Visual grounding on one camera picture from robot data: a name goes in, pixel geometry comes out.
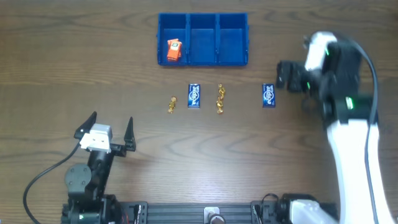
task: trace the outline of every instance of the green light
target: green light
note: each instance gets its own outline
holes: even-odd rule
[[[354,109],[353,99],[351,97],[346,97],[347,108],[349,110]]]

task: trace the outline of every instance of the blue candy package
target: blue candy package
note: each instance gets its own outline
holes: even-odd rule
[[[200,84],[189,84],[188,107],[200,108]]]
[[[275,88],[274,84],[262,84],[262,107],[275,107]]]

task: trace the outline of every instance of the gold candy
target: gold candy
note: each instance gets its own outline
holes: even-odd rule
[[[172,101],[170,101],[169,110],[167,111],[168,113],[173,113],[174,112],[174,108],[175,108],[175,104],[176,103],[177,103],[177,97],[172,96]]]
[[[222,113],[224,113],[224,111],[223,111],[223,107],[224,107],[223,99],[224,99],[224,96],[225,96],[225,88],[223,87],[222,83],[218,84],[218,93],[220,95],[219,95],[219,97],[217,99],[217,104],[216,104],[217,108],[218,108],[217,113],[218,114],[222,114]]]

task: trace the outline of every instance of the blue tray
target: blue tray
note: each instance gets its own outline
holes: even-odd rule
[[[159,65],[247,65],[249,51],[246,13],[159,13]],[[181,58],[168,62],[167,41],[179,39]]]

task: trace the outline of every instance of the wooden surface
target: wooden surface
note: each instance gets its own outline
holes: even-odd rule
[[[159,12],[247,12],[249,64],[158,66]],[[120,201],[250,202],[268,192],[338,201],[333,154],[320,118],[301,111],[302,96],[278,91],[276,108],[261,108],[261,83],[274,82],[279,60],[304,60],[303,35],[317,29],[351,35],[376,64],[382,178],[397,215],[398,1],[0,0],[2,223],[31,223],[26,185],[70,153],[74,130],[94,110],[119,143],[134,117],[137,151],[115,158],[106,188]],[[362,78],[369,85],[367,69]],[[189,83],[201,83],[199,110],[187,109]],[[172,95],[179,102],[167,114]],[[42,223],[59,223],[65,171],[87,158],[78,151],[31,188]]]

